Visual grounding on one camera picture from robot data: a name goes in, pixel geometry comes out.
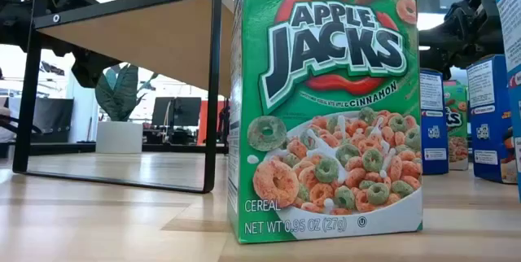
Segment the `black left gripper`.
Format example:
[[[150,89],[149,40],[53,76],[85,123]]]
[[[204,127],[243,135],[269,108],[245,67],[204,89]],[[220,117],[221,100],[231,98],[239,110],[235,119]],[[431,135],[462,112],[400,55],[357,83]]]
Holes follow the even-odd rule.
[[[72,54],[75,58],[72,74],[84,88],[95,88],[103,70],[121,63],[120,60],[83,48],[74,49]]]

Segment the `green Apple Jacks cereal box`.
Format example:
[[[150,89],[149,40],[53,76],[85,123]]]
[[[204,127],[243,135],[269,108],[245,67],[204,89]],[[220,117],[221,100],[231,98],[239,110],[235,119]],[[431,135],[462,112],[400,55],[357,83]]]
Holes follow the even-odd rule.
[[[242,244],[422,228],[416,0],[234,0]]]
[[[467,89],[459,81],[444,81],[444,107],[449,137],[449,169],[469,168]]]

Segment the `blue Rice Krispies cereal box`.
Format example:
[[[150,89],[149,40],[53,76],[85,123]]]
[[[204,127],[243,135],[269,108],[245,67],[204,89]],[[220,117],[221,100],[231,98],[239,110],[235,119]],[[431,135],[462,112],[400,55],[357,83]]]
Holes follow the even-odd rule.
[[[474,174],[489,181],[515,184],[518,171],[505,56],[489,56],[466,71]]]
[[[521,202],[521,0],[496,0],[501,20]]]
[[[423,174],[446,174],[449,172],[449,139],[440,72],[420,71],[420,112]]]

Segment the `green artificial plant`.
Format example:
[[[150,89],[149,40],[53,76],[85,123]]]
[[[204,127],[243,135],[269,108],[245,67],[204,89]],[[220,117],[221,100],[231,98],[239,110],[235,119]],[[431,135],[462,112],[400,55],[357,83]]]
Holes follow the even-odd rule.
[[[119,72],[109,68],[101,73],[95,88],[95,97],[110,121],[127,122],[134,108],[146,95],[139,96],[138,93],[141,90],[153,90],[151,82],[159,74],[153,72],[147,81],[140,84],[138,69],[139,67],[127,63]]]

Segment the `white plant pot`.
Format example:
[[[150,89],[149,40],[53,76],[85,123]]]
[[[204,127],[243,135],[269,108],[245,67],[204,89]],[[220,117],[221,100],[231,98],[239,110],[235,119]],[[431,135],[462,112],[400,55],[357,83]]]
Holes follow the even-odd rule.
[[[142,124],[123,121],[98,123],[95,151],[101,154],[137,154],[142,152]]]

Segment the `black computer monitor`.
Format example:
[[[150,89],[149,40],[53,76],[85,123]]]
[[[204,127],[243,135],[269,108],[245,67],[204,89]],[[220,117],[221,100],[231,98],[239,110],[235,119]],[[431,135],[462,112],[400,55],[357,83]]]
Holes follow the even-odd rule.
[[[198,126],[200,114],[201,98],[175,99],[173,123],[175,126]]]
[[[151,124],[155,126],[172,126],[174,103],[174,97],[157,97],[155,99]]]

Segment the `black office desk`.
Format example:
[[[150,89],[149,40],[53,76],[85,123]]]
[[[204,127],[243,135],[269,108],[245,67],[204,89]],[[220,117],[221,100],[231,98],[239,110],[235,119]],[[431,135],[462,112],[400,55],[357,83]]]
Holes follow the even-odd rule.
[[[206,138],[199,140],[199,131],[181,127],[170,129],[166,126],[143,128],[143,143],[154,145],[205,146]]]

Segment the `red partition panel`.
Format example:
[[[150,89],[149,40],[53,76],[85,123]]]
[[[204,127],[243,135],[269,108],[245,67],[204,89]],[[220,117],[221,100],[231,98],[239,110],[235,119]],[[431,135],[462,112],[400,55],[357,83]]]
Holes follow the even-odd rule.
[[[219,114],[224,107],[225,107],[225,101],[219,101],[217,104],[216,129],[219,128]],[[198,137],[197,137],[198,146],[202,146],[206,141],[207,117],[208,117],[208,101],[202,100],[201,106],[200,106],[200,113],[199,113],[199,127],[198,127],[199,132],[198,132]]]

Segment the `black aluminium table frame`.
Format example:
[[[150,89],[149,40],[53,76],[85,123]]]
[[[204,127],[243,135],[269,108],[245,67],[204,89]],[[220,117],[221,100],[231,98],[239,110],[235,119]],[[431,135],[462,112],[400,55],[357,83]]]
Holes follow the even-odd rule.
[[[14,153],[14,142],[0,142],[0,159],[6,159]],[[142,152],[204,153],[206,146],[156,145],[143,144]],[[30,155],[62,155],[95,152],[94,143],[34,143]]]

